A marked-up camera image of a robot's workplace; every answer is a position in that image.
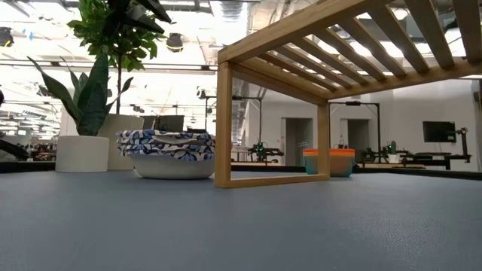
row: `patterned cloth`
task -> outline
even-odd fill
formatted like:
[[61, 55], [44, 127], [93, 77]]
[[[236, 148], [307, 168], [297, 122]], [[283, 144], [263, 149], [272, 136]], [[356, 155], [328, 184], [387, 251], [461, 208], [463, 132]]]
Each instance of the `patterned cloth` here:
[[178, 151], [128, 150], [128, 151], [121, 151], [121, 154], [126, 157], [132, 156], [132, 155], [169, 155], [171, 157], [174, 157], [182, 161], [213, 160], [215, 157], [214, 154], [201, 154], [196, 151], [185, 151], [185, 150], [178, 150]]
[[202, 154], [214, 154], [215, 148], [212, 146], [201, 145], [171, 145], [171, 144], [135, 144], [135, 145], [119, 145], [120, 151], [195, 151]]
[[197, 139], [173, 139], [169, 136], [155, 136], [152, 139], [117, 139], [119, 145], [138, 145], [138, 144], [172, 144], [172, 145], [204, 145], [216, 146], [216, 140], [197, 140]]
[[119, 144], [189, 144], [189, 145], [215, 145], [215, 137], [208, 133], [195, 134], [190, 132], [164, 132], [155, 129], [127, 130], [117, 132]]

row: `wooden frame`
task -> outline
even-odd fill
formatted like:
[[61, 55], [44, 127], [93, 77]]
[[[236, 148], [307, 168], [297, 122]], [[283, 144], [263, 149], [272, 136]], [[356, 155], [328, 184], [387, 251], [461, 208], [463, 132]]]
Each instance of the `wooden frame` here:
[[[477, 0], [453, 0], [453, 8], [467, 53], [467, 58], [458, 62], [452, 57], [432, 1], [405, 0], [438, 62], [438, 66], [435, 67], [427, 65], [390, 8], [386, 6], [390, 2], [392, 0], [320, 1], [219, 51], [216, 187], [254, 187], [327, 180], [330, 175], [328, 100], [460, 78], [482, 72], [482, 34]], [[365, 12], [371, 15], [393, 44], [401, 49], [414, 72], [405, 71], [398, 60], [391, 57], [380, 42], [360, 24], [356, 16]], [[373, 57], [391, 71], [393, 76], [383, 74], [368, 59], [358, 55], [350, 45], [329, 29], [333, 25], [339, 25], [357, 42], [369, 49]], [[331, 45], [341, 56], [357, 65], [361, 71], [356, 71], [339, 58], [325, 52], [307, 38], [311, 34]], [[319, 62], [295, 50], [291, 44], [311, 54]], [[276, 51], [293, 62], [271, 51]], [[297, 63], [321, 76], [308, 72]], [[370, 75], [373, 79], [362, 77], [361, 72]], [[233, 77], [318, 106], [318, 175], [231, 179]], [[349, 82], [346, 78], [350, 78], [355, 83]]]

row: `potted plant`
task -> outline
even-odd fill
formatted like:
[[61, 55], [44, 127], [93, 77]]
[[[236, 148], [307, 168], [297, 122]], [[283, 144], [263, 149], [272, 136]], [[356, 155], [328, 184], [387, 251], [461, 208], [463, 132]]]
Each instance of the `potted plant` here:
[[[163, 38], [164, 30], [155, 23], [159, 19], [171, 23], [163, 6], [158, 0], [80, 0], [79, 10], [82, 21], [73, 20], [68, 25], [74, 29], [74, 35], [82, 39], [81, 46], [88, 45], [89, 54], [99, 56], [108, 54], [109, 65], [117, 69], [116, 114], [105, 119], [99, 136], [110, 139], [109, 170], [131, 170], [132, 162], [122, 157], [117, 151], [116, 132], [126, 129], [142, 129], [144, 120], [140, 117], [121, 115], [121, 98], [124, 89], [122, 72], [126, 69], [144, 69], [142, 59], [157, 56], [154, 42]], [[124, 86], [130, 86], [129, 78]]]
[[100, 127], [114, 103], [107, 105], [108, 57], [99, 56], [89, 76], [77, 78], [70, 71], [74, 85], [71, 96], [63, 84], [47, 75], [37, 62], [29, 58], [41, 73], [48, 92], [60, 99], [77, 125], [79, 135], [60, 136], [57, 142], [55, 170], [58, 172], [104, 172], [107, 170], [109, 142], [98, 137]]

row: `blue table surface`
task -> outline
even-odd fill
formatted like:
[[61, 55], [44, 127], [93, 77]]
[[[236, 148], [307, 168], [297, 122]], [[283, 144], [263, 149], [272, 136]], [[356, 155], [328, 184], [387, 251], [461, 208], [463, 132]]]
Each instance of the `blue table surface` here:
[[134, 172], [3, 174], [0, 270], [480, 271], [482, 181], [363, 174], [224, 190]]

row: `doorway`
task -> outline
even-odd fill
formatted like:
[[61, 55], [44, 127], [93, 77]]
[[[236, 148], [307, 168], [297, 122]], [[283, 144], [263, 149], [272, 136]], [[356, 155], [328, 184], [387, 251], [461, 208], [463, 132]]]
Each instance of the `doorway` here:
[[303, 150], [313, 148], [313, 119], [282, 119], [282, 151], [285, 153], [285, 166], [304, 166]]
[[347, 120], [348, 146], [356, 151], [370, 147], [370, 120]]

